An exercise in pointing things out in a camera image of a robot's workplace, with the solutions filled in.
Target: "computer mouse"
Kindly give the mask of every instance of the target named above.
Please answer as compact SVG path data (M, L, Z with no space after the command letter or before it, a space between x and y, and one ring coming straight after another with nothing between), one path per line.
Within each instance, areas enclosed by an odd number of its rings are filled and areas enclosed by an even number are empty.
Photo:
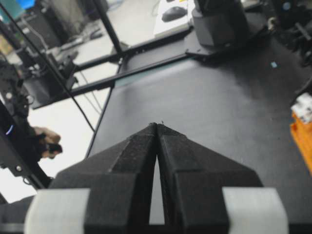
M180 6L174 6L170 9L168 9L163 15L162 15L162 21L164 22L170 22L179 18L182 18L183 16L187 15L187 10Z

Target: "orange block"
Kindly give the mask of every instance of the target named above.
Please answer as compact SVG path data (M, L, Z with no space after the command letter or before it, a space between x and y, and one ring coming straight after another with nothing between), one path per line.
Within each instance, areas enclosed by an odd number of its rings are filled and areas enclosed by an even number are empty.
M292 137L312 175L312 123L304 124L295 113L292 117L295 120L295 123L291 125Z

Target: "person's hand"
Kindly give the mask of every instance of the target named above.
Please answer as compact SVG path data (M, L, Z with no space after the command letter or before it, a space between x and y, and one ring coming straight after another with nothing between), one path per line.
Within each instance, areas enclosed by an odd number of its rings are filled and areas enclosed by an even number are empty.
M33 127L35 130L35 133L37 136L44 134L45 138L43 138L42 140L40 140L40 143L42 145L49 145L49 144L59 144L60 141L60 135L58 135L57 133L47 129L47 128L41 128L41 127ZM42 158L51 158L54 159L56 155L60 154L61 151L57 151L57 150L49 150L47 149L46 151L44 151L41 156Z

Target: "black table surface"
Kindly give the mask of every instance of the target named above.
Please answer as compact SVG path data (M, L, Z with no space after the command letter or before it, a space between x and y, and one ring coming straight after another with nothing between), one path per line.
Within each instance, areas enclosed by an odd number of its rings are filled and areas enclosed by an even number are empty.
M274 39L219 65L188 58L134 75L113 90L90 155L163 121L254 169L291 224L312 224L312 178L290 133L290 101L310 75Z

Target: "floor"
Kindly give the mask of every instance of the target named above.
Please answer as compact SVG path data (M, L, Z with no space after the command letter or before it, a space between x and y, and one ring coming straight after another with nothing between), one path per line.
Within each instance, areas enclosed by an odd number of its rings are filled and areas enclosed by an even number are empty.
M158 0L125 0L120 7L108 12L108 16L120 41L129 45L135 45L154 37L155 15L153 14L153 9L157 7L157 3ZM78 48L79 56L76 58L75 63L79 64L109 54L111 49L112 43L109 37L105 35L100 39L80 46ZM83 74L87 77L88 82L93 82L114 75L116 71L116 65L107 63L85 70ZM79 83L84 84L81 74L77 73L75 75ZM108 89L105 89L94 92L101 105L105 103L108 91ZM92 94L87 94L87 97L96 106ZM83 95L77 97L77 101L95 127L99 114ZM31 111L28 119L32 126L48 127L62 137L60 143L63 146L63 154L54 160L46 159L41 160L39 163L49 176L55 176L59 171L81 161L85 157L93 133L73 101L68 99ZM31 186L25 185L21 178L13 177L7 169L0 170L0 178L2 181L0 192L9 202L17 201L36 193Z

